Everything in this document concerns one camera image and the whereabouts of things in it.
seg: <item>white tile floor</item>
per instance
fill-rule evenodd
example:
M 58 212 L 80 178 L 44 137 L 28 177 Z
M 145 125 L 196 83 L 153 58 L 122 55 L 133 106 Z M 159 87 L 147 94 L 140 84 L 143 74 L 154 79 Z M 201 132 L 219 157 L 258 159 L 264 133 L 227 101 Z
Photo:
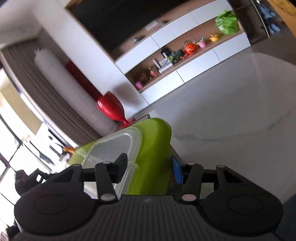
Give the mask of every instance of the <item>white tile floor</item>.
M 184 162 L 227 165 L 285 201 L 296 193 L 296 66 L 262 53 L 296 64 L 295 46 L 288 31 L 263 40 L 138 116 L 166 120 Z

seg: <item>black tv screen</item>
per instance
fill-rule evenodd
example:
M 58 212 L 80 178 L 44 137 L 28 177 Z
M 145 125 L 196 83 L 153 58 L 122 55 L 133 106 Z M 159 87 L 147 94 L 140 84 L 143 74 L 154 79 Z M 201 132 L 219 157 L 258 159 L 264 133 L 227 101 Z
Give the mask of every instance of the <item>black tv screen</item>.
M 112 52 L 131 35 L 187 0 L 83 0 L 68 9 Z

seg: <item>white drawer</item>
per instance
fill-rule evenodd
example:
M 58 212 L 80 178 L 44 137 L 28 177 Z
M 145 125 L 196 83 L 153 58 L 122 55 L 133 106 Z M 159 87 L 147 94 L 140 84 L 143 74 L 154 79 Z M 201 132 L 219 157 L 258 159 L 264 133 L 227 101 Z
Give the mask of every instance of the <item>white drawer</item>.
M 216 0 L 190 12 L 198 24 L 217 17 L 223 11 L 230 11 L 232 7 L 227 0 Z
M 158 49 L 159 47 L 153 39 L 148 37 L 136 45 L 132 50 L 121 56 L 115 64 L 124 74 L 126 74 Z
M 215 54 L 215 51 L 212 49 L 190 61 L 188 64 L 185 64 L 179 68 L 177 72 L 181 76 L 182 80 L 187 82 L 218 63 L 220 63 L 220 61 Z
M 214 50 L 219 60 L 223 61 L 250 46 L 251 45 L 247 35 L 245 33 L 242 33 L 215 47 Z
M 182 84 L 184 84 L 183 80 L 175 71 L 149 87 L 147 90 L 143 91 L 141 95 L 148 104 L 152 104 Z
M 195 28 L 197 25 L 198 24 L 192 18 L 190 13 L 187 13 L 184 16 L 164 26 L 156 33 L 152 34 L 151 37 L 158 44 L 159 47 L 163 47 L 175 38 L 189 31 L 190 29 Z

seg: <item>ribbed black surface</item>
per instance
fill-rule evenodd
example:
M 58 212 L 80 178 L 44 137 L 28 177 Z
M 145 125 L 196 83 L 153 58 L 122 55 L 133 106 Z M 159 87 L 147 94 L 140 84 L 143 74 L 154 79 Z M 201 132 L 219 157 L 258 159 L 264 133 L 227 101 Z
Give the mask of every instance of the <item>ribbed black surface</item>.
M 235 237 L 206 223 L 194 206 L 177 203 L 171 196 L 123 196 L 101 206 L 78 230 L 58 237 L 22 233 L 16 241 L 276 241 L 274 234 Z

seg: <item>white rolled object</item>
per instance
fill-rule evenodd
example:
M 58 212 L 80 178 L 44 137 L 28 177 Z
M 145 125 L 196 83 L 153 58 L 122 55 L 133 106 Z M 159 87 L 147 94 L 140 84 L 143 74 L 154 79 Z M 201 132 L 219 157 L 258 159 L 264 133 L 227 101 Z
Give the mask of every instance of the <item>white rolled object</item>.
M 38 50 L 35 64 L 60 96 L 99 135 L 103 137 L 115 131 L 117 124 L 96 107 L 96 102 L 50 50 Z

